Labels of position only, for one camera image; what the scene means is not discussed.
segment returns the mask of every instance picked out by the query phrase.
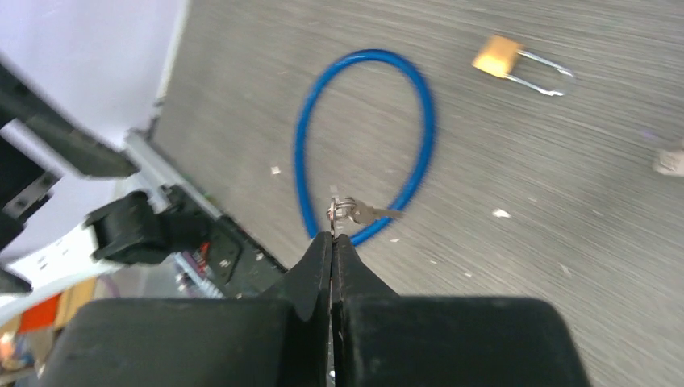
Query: gray floor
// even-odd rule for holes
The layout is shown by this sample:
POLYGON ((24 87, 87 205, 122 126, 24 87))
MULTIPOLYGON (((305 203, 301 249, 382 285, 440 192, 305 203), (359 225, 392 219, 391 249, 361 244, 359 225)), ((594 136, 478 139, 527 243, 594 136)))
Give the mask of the gray floor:
MULTIPOLYGON (((681 386, 684 179, 650 163, 684 136, 682 43, 684 7, 666 0, 197 1, 156 142, 292 265, 308 244, 290 156, 308 86, 352 50, 400 52, 431 82, 440 134, 415 203, 365 262, 401 293, 546 298, 595 385, 681 386), (575 90, 549 98, 472 68, 494 33, 574 70, 575 90)), ((516 73, 555 80, 529 61, 516 73)), ((335 191, 393 197, 419 110, 393 69, 364 64, 311 130, 323 218, 335 191)))

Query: orange object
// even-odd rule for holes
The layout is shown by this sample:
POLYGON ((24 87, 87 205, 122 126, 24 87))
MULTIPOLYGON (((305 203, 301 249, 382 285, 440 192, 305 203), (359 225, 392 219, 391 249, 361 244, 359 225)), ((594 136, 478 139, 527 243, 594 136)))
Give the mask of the orange object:
POLYGON ((49 298, 31 309, 23 312, 19 331, 25 333, 50 327, 55 322, 57 316, 57 306, 59 305, 61 294, 49 298))

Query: blue cable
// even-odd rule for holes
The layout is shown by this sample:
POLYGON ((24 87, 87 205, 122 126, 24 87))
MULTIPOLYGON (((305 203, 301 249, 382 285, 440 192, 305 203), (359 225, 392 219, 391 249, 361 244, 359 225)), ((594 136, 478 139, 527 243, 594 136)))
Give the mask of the blue cable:
MULTIPOLYGON (((328 67, 316 80, 311 87, 307 99, 304 101, 304 107, 299 115, 297 123, 297 131, 294 134, 294 183, 297 186, 297 195, 299 200, 299 208, 302 212, 302 219, 304 226, 311 238, 320 232, 318 221, 316 220, 316 213, 314 212, 311 203, 311 195, 309 194, 307 184, 307 163, 306 163, 306 143, 307 143, 307 128, 311 118, 311 112, 314 110, 316 102, 320 94, 325 90, 328 83, 342 70, 359 62, 367 60, 376 60, 379 62, 393 65, 401 71, 408 79, 411 80, 418 97, 423 105, 423 144, 420 146, 418 158, 415 162, 413 171, 404 183, 397 197, 392 201, 389 208, 392 210, 404 210, 415 193, 420 187, 420 183, 425 177, 428 170, 430 159, 432 158, 432 150, 435 143, 435 104, 432 101, 432 93, 428 87, 425 78, 420 74, 420 71, 407 59, 385 50, 361 50, 352 52, 347 56, 341 57, 337 62, 328 67)), ((375 236, 380 230, 385 228, 392 219, 382 218, 375 221, 373 224, 367 226, 363 230, 352 235, 351 240, 354 246, 359 246, 367 239, 375 236)))

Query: debris on floor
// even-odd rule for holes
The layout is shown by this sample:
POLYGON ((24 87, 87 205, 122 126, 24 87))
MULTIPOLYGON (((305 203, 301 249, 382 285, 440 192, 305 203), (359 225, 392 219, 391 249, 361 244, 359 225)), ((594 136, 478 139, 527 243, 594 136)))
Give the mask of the debris on floor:
POLYGON ((666 176, 684 176, 684 141, 680 149, 668 151, 660 149, 653 162, 653 170, 666 176))
POLYGON ((497 208, 496 210, 492 211, 492 215, 495 218, 506 218, 506 219, 512 218, 511 214, 508 214, 506 211, 504 211, 500 208, 497 208))

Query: black plastic bracket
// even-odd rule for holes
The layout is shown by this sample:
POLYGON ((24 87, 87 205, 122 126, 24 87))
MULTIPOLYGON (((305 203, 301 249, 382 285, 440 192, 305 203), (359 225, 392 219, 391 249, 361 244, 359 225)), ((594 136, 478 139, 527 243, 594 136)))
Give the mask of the black plastic bracket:
POLYGON ((98 239, 93 257, 122 264, 159 264, 172 252, 198 249, 211 231, 206 215, 173 208, 155 214, 142 191, 96 210, 85 224, 98 239))

